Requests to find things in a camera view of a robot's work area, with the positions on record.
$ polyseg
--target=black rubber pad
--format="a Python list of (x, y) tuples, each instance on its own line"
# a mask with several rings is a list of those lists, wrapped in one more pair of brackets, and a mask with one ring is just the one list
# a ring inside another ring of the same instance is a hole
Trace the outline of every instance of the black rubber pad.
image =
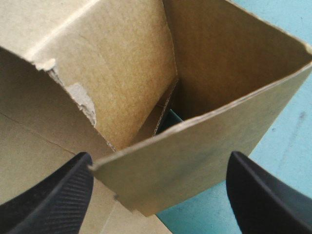
[(87, 211), (93, 175), (80, 153), (45, 180), (0, 206), (1, 234), (77, 234)]

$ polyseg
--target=teal surface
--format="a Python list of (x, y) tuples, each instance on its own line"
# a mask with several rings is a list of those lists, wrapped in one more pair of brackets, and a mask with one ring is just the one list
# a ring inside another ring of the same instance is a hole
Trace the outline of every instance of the teal surface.
[[(312, 44), (312, 0), (234, 0)], [(312, 76), (301, 86), (251, 154), (288, 185), (312, 197)], [(174, 234), (239, 234), (222, 182), (158, 213)]]

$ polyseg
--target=cardboard edge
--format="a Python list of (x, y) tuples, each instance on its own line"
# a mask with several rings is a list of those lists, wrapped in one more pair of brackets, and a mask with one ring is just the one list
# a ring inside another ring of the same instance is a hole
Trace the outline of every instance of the cardboard edge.
[[(35, 68), (36, 68), (36, 70), (38, 72), (43, 71), (43, 72), (47, 73), (49, 75), (49, 77), (54, 82), (56, 82), (60, 86), (60, 88), (69, 96), (69, 98), (76, 104), (78, 109), (84, 113), (84, 115), (89, 119), (89, 121), (92, 124), (93, 128), (97, 131), (98, 134), (100, 134), (98, 132), (98, 130), (95, 128), (96, 119), (94, 119), (93, 116), (86, 115), (86, 113), (84, 111), (85, 110), (84, 109), (85, 108), (84, 103), (77, 102), (77, 100), (73, 97), (73, 95), (69, 92), (69, 90), (67, 90), (67, 88), (66, 88), (65, 84), (63, 83), (63, 81), (59, 78), (58, 70), (57, 70), (57, 61), (54, 58), (52, 58), (52, 59), (50, 59), (50, 60), (48, 60), (46, 62), (43, 62), (43, 63), (34, 63), (34, 62), (31, 62), (31, 61), (25, 59), (23, 56), (21, 56), (21, 55), (19, 55), (17, 53), (14, 53), (13, 51), (8, 50), (8, 49), (6, 49), (6, 48), (4, 48), (2, 46), (0, 46), (0, 48), (3, 49), (3, 50), (8, 51), (9, 53), (13, 54), (14, 56), (18, 57), (19, 59), (22, 59), (22, 60), (26, 61), (27, 63), (29, 63), (30, 66), (35, 66)], [(103, 136), (102, 134), (100, 134), (100, 136), (103, 137), (103, 139), (105, 140), (105, 142), (109, 146), (109, 148), (112, 149), (113, 152), (115, 152), (116, 149), (115, 149), (114, 145), (111, 144), (109, 141), (107, 141), (105, 136)]]
[(296, 40), (296, 41), (298, 41), (299, 43), (301, 43), (301, 44), (303, 45), (304, 50), (305, 50), (309, 55), (312, 56), (312, 46), (309, 45), (306, 41), (302, 40), (302, 39), (299, 38), (299, 37), (296, 37), (296, 36), (290, 34), (290, 33), (287, 32), (286, 30), (284, 30), (284, 29), (282, 29), (282, 28), (280, 28), (280, 27), (278, 27), (278, 26), (276, 26), (276, 25), (270, 23), (269, 21), (267, 21), (267, 20), (265, 20), (265, 19), (262, 19), (260, 16), (256, 15), (255, 13), (253, 13), (253, 12), (251, 12), (251, 11), (248, 11), (247, 9), (245, 9), (245, 8), (243, 8), (242, 6), (238, 5), (236, 2), (233, 2), (233, 1), (231, 1), (231, 0), (225, 0), (225, 1), (226, 1), (228, 4), (231, 4), (231, 5), (235, 6), (235, 7), (238, 8), (239, 10), (241, 10), (241, 11), (247, 13), (248, 15), (250, 15), (250, 16), (256, 18), (257, 20), (263, 22), (263, 23), (266, 24), (267, 26), (272, 27), (272, 28), (274, 28), (275, 30), (277, 30), (277, 31), (279, 31), (279, 32), (281, 32), (281, 33), (287, 35), (287, 36), (290, 37), (290, 38), (293, 38), (293, 39)]
[(169, 95), (168, 95), (164, 105), (162, 106), (163, 109), (162, 109), (162, 112), (160, 114), (160, 117), (159, 117), (159, 120), (157, 122), (157, 125), (156, 125), (156, 127), (154, 129), (154, 132), (153, 132), (153, 135), (152, 135), (153, 137), (157, 134), (159, 127), (164, 122), (165, 117), (167, 116), (167, 113), (169, 112), (171, 103), (172, 103), (172, 101), (174, 99), (174, 96), (175, 96), (175, 93), (176, 93), (176, 87), (178, 86), (178, 83), (179, 83), (179, 79), (176, 78), (173, 81), (172, 87), (169, 87), (170, 88)]
[(251, 98), (253, 98), (253, 97), (255, 97), (255, 96), (257, 96), (257, 95), (259, 95), (259, 94), (261, 94), (261, 93), (263, 93), (263, 92), (265, 92), (265, 91), (267, 91), (273, 87), (276, 87), (276, 86), (292, 79), (293, 77), (295, 77), (298, 74), (308, 70), (309, 68), (312, 68), (312, 61), (310, 63), (308, 63), (307, 65), (303, 66), (301, 69), (297, 70), (296, 72), (294, 72), (294, 73), (292, 73), (292, 74), (290, 74), (290, 75), (288, 75), (288, 76), (286, 76), (280, 80), (277, 80), (273, 83), (270, 83), (270, 84), (268, 84), (268, 85), (266, 85), (266, 86), (264, 86), (258, 90), (255, 90), (255, 91), (253, 91), (253, 92), (251, 92), (251, 93), (249, 93), (249, 94), (247, 94), (247, 95), (245, 95), (245, 96), (243, 96), (243, 97), (241, 97), (235, 101), (232, 101), (232, 102), (230, 102), (230, 103), (228, 103), (228, 104), (226, 104), (226, 105), (224, 105), (224, 106), (222, 106), (216, 110), (213, 110), (211, 112), (208, 112), (208, 113), (205, 113), (203, 115), (200, 115), (200, 116), (191, 118), (189, 120), (186, 120), (184, 122), (181, 122), (175, 126), (172, 126), (171, 128), (169, 128), (165, 132), (163, 132), (163, 133), (161, 133), (155, 137), (141, 141), (141, 142), (139, 142), (139, 143), (137, 143), (131, 147), (128, 147), (124, 150), (115, 152), (106, 158), (99, 159), (95, 162), (95, 164), (93, 166), (90, 166), (89, 168), (91, 171), (95, 172), (98, 168), (100, 168), (102, 165), (104, 165), (106, 163), (109, 163), (109, 162), (117, 160), (121, 157), (127, 156), (129, 153), (132, 153), (138, 149), (144, 148), (147, 145), (154, 144), (160, 140), (167, 138), (170, 135), (184, 131), (184, 130), (186, 130), (186, 129), (188, 129), (188, 128), (190, 128), (190, 127), (192, 127), (198, 123), (204, 122), (209, 118), (217, 116), (217, 115), (219, 115), (219, 114), (221, 114), (221, 113), (223, 113), (223, 112), (225, 112), (225, 111), (227, 111), (227, 110), (229, 110), (235, 106), (242, 104), (243, 102), (248, 101), (249, 99), (251, 99)]

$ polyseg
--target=crease in cardboard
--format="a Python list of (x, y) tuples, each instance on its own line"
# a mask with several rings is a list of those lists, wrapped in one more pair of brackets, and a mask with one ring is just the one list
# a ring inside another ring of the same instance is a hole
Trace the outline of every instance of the crease in cardboard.
[(96, 110), (92, 99), (87, 91), (79, 83), (65, 87), (72, 99), (76, 102), (78, 108), (87, 116), (93, 126), (97, 123)]
[(99, 234), (104, 234), (105, 233), (106, 226), (109, 223), (109, 220), (111, 219), (114, 210), (116, 209), (116, 205), (117, 205), (117, 201), (115, 201), (114, 206), (111, 209), (111, 211), (110, 211), (110, 213), (109, 213), (109, 215), (108, 215), (108, 217), (107, 217), (107, 219), (106, 219), (106, 221), (105, 221), (105, 223), (103, 225), (103, 228), (102, 228), (102, 230), (101, 230), (101, 232)]
[(74, 22), (76, 19), (81, 17), (86, 11), (88, 11), (92, 6), (94, 6), (100, 0), (91, 0), (87, 2), (84, 6), (80, 9), (76, 10), (73, 14), (71, 14), (60, 26), (53, 29), (49, 34), (43, 37), (36, 45), (23, 55), (23, 57), (30, 62), (33, 62), (33, 58), (38, 51), (45, 47), (50, 41), (52, 41), (55, 37), (58, 36), (60, 32), (62, 32), (68, 25)]
[(27, 127), (26, 125), (22, 124), (21, 122), (18, 122), (17, 120), (15, 120), (15, 119), (13, 119), (13, 118), (10, 118), (9, 116), (5, 115), (4, 113), (1, 113), (1, 112), (0, 112), (0, 115), (2, 115), (2, 116), (4, 116), (5, 118), (7, 118), (7, 119), (9, 119), (9, 120), (11, 120), (11, 121), (13, 121), (13, 122), (15, 122), (15, 123), (18, 124), (18, 125), (20, 125), (23, 129), (25, 129), (25, 130), (29, 131), (30, 133), (36, 135), (38, 138), (43, 139), (44, 141), (46, 141), (46, 142), (48, 142), (48, 143), (50, 143), (50, 144), (56, 145), (56, 146), (58, 146), (59, 148), (61, 148), (62, 150), (64, 150), (64, 151), (66, 151), (66, 152), (69, 152), (69, 153), (75, 155), (74, 152), (72, 152), (72, 151), (70, 151), (70, 150), (68, 150), (68, 149), (65, 149), (64, 147), (60, 146), (59, 144), (57, 144), (57, 143), (55, 143), (55, 142), (53, 142), (53, 141), (51, 141), (51, 140), (49, 140), (49, 139), (43, 137), (42, 135), (40, 135), (39, 133), (37, 133), (37, 132), (34, 131), (33, 129), (31, 129), (31, 128)]

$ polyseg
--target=brown cardboard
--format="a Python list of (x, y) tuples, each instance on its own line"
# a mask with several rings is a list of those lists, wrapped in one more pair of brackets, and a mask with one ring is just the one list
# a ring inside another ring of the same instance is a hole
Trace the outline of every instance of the brown cardboard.
[(0, 45), (47, 71), (116, 149), (176, 77), (159, 0), (13, 0), (0, 14)]
[(93, 168), (123, 205), (144, 215), (224, 180), (230, 152), (251, 152), (312, 66), (308, 45), (228, 1), (164, 6), (180, 79), (175, 111), (203, 115)]
[[(0, 186), (8, 188), (1, 189), (0, 204), (34, 186), (78, 152), (90, 152), (93, 160), (112, 152), (48, 74), (3, 49), (0, 64)], [(125, 234), (145, 229), (170, 233), (156, 216), (129, 212), (95, 179), (80, 233), (119, 234), (113, 226), (124, 227)]]
[[(95, 180), (81, 233), (170, 233), (113, 195), (151, 215), (220, 182), (311, 71), (308, 45), (226, 0), (163, 3), (0, 7), (0, 185), (12, 187), (0, 202), (87, 151), (112, 191)], [(189, 120), (146, 139), (177, 78), (173, 108)]]

